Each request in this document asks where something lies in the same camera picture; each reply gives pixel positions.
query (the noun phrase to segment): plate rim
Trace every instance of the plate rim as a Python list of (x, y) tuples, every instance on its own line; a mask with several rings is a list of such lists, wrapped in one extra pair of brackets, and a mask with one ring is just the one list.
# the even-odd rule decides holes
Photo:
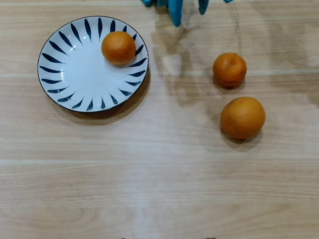
[[(100, 110), (100, 111), (91, 111), (91, 112), (76, 111), (76, 110), (74, 110), (74, 109), (69, 109), (69, 108), (67, 108), (67, 107), (65, 107), (65, 106), (63, 106), (63, 105), (61, 105), (61, 104), (59, 104), (58, 102), (56, 102), (56, 101), (55, 101), (53, 98), (51, 98), (51, 96), (45, 91), (44, 87), (43, 87), (42, 84), (41, 84), (41, 80), (40, 80), (40, 76), (39, 76), (39, 61), (40, 61), (41, 53), (42, 53), (42, 51), (43, 51), (45, 45), (47, 44), (47, 42), (50, 40), (50, 38), (51, 38), (55, 33), (57, 33), (61, 28), (65, 27), (66, 25), (71, 24), (71, 23), (74, 22), (74, 21), (77, 21), (77, 20), (80, 20), (80, 19), (84, 19), (84, 18), (88, 18), (88, 17), (107, 17), (107, 18), (110, 18), (110, 19), (114, 19), (114, 20), (120, 21), (120, 22), (122, 22), (122, 23), (128, 25), (129, 27), (131, 27), (131, 28), (140, 36), (140, 38), (142, 39), (142, 42), (144, 43), (144, 46), (145, 46), (145, 49), (146, 49), (147, 58), (148, 58), (148, 64), (147, 64), (147, 68), (146, 68), (146, 71), (145, 71), (145, 76), (144, 76), (142, 82), (140, 83), (140, 85), (137, 87), (137, 89), (136, 89), (129, 97), (127, 97), (127, 98), (126, 98), (124, 101), (122, 101), (121, 103), (119, 103), (119, 104), (117, 104), (117, 105), (114, 105), (114, 106), (112, 106), (112, 107), (110, 107), (110, 108), (103, 109), (103, 110)], [(64, 24), (64, 25), (61, 26), (60, 28), (58, 28), (55, 32), (53, 32), (53, 33), (49, 36), (49, 38), (46, 40), (46, 42), (44, 43), (44, 45), (43, 45), (43, 47), (41, 48), (41, 51), (40, 51), (40, 53), (39, 53), (38, 63), (37, 63), (37, 74), (38, 74), (38, 80), (39, 80), (40, 86), (42, 87), (43, 91), (44, 91), (45, 94), (46, 94), (53, 102), (55, 102), (57, 105), (59, 105), (59, 106), (62, 107), (62, 108), (65, 108), (65, 109), (67, 109), (67, 110), (69, 110), (69, 111), (73, 111), (73, 112), (77, 112), (77, 113), (94, 114), (94, 113), (100, 113), (100, 112), (104, 112), (104, 111), (111, 110), (111, 109), (113, 109), (113, 108), (115, 108), (115, 107), (117, 107), (117, 106), (122, 105), (122, 104), (125, 103), (128, 99), (130, 99), (130, 98), (140, 89), (141, 85), (144, 83), (145, 78), (146, 78), (146, 76), (147, 76), (147, 74), (148, 74), (148, 72), (149, 72), (149, 63), (150, 63), (150, 58), (149, 58), (148, 48), (147, 48), (147, 46), (146, 46), (146, 44), (145, 44), (144, 39), (142, 38), (142, 36), (139, 34), (138, 31), (136, 31), (131, 25), (129, 25), (129, 24), (127, 24), (126, 22), (124, 22), (124, 21), (122, 21), (122, 20), (119, 20), (119, 19), (117, 19), (117, 18), (110, 17), (110, 16), (94, 15), (94, 16), (80, 17), (80, 18), (77, 18), (77, 19), (75, 19), (75, 20), (72, 20), (72, 21), (70, 21), (70, 22)]]

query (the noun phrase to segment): tangerine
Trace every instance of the tangerine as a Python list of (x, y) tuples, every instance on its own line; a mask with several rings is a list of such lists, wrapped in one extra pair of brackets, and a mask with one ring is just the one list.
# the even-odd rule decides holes
[(220, 116), (221, 128), (237, 139), (255, 136), (266, 120), (266, 113), (258, 100), (239, 97), (229, 102)]
[(135, 56), (134, 39), (124, 31), (109, 33), (102, 42), (103, 56), (114, 65), (128, 64)]
[(247, 73), (244, 59), (236, 53), (221, 54), (214, 62), (213, 73), (223, 86), (231, 87), (241, 84)]

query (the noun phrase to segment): wood grain surface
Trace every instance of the wood grain surface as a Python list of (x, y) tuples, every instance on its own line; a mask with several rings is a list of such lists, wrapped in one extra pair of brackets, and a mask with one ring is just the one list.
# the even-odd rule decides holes
[[(1, 239), (319, 239), (319, 0), (211, 0), (183, 26), (140, 0), (0, 0)], [(43, 92), (43, 44), (76, 18), (132, 25), (149, 50), (146, 82), (103, 114)], [(212, 64), (237, 52), (246, 82)], [(219, 129), (223, 107), (256, 97), (250, 141)]]

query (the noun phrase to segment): white plate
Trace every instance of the white plate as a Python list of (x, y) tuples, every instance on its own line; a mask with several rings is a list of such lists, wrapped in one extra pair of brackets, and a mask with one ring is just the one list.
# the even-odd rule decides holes
[[(103, 57), (101, 43), (112, 31), (126, 31), (136, 43), (136, 56), (126, 66)], [(70, 22), (45, 43), (38, 60), (38, 76), (47, 95), (77, 112), (111, 109), (130, 98), (143, 83), (149, 54), (141, 36), (128, 24), (105, 16)]]

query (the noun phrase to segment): plate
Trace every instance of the plate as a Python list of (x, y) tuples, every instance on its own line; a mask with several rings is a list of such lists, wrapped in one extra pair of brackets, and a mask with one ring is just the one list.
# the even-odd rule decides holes
[[(103, 57), (101, 43), (113, 31), (126, 31), (136, 43), (134, 59), (115, 66)], [(77, 112), (109, 110), (129, 99), (143, 83), (149, 54), (141, 36), (127, 23), (89, 16), (58, 29), (38, 60), (43, 90), (60, 106)]]

